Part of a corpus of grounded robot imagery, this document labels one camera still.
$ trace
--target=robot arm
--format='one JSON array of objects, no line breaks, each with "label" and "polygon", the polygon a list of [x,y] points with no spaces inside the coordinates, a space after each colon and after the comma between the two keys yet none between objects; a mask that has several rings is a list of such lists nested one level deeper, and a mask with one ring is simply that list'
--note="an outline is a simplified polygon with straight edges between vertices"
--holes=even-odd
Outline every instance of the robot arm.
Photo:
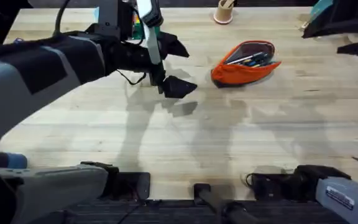
[{"label": "robot arm", "polygon": [[174,35],[161,33],[157,40],[152,29],[162,23],[158,5],[152,0],[140,2],[148,48],[126,42],[132,32],[133,8],[118,0],[102,1],[101,13],[109,6],[117,14],[101,14],[99,23],[85,32],[1,45],[0,138],[65,93],[117,69],[148,73],[152,85],[169,98],[183,98],[192,92],[195,84],[165,78],[161,58],[167,54],[188,57],[188,53]]},{"label": "robot arm", "polygon": [[0,138],[65,93],[105,75],[101,47],[89,39],[61,35],[0,46]]}]

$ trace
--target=black mount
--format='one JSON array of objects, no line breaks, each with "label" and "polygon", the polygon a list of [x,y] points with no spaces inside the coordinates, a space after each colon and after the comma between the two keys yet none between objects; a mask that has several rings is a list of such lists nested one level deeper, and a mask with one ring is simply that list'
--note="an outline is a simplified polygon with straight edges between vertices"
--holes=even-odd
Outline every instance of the black mount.
[{"label": "black mount", "polygon": [[249,214],[243,204],[235,201],[223,200],[213,194],[209,184],[195,184],[193,186],[194,202],[196,205],[207,205],[221,218],[221,223],[227,224],[257,224],[265,223]]},{"label": "black mount", "polygon": [[[334,0],[309,24],[303,38],[342,33],[358,34],[358,1]],[[358,55],[358,44],[340,47],[338,53]]]}]

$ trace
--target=gray robot arm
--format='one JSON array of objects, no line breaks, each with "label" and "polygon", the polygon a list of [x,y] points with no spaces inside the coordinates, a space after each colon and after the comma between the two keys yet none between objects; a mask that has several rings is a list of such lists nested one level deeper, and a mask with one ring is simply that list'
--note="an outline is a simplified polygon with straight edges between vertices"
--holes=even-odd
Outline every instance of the gray robot arm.
[{"label": "gray robot arm", "polygon": [[62,36],[0,47],[0,138],[65,93],[105,75],[101,48],[89,39]]}]

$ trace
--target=pen holder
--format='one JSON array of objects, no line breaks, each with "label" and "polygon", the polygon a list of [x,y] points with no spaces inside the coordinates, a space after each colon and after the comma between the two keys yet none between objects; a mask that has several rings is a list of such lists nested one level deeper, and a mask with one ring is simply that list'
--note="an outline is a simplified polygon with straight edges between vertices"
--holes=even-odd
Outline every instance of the pen holder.
[{"label": "pen holder", "polygon": [[230,0],[220,0],[218,4],[218,8],[214,13],[214,20],[218,24],[228,24],[233,20],[233,7],[234,2],[232,4],[226,5],[226,1]]},{"label": "pen holder", "polygon": [[237,59],[254,55],[258,52],[268,53],[274,56],[275,47],[272,43],[263,40],[245,41],[234,47],[212,70],[212,81],[218,88],[239,87],[252,83],[269,75],[281,62],[274,62],[261,67],[248,67],[245,65],[227,63]]}]

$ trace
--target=wooden table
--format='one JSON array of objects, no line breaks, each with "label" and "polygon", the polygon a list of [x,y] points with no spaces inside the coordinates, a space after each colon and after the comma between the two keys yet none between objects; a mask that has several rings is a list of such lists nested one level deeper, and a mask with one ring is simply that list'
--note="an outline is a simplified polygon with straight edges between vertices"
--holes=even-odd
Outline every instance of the wooden table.
[{"label": "wooden table", "polygon": [[[302,39],[307,7],[236,8],[227,26],[211,20],[213,10],[162,9],[162,30],[176,34],[191,55],[169,56],[167,73],[199,86],[185,99],[164,99],[147,82],[130,86],[113,73],[23,121],[0,151],[21,152],[32,166],[99,161],[147,171],[151,198],[191,198],[197,182],[226,197],[251,198],[240,176],[258,166],[321,164],[358,181],[351,159],[358,156],[358,57],[336,54],[346,38]],[[62,29],[86,29],[93,11],[68,9]],[[56,14],[22,10],[6,42],[49,37]],[[257,84],[217,89],[209,71],[243,40],[273,42],[283,64]]]}]

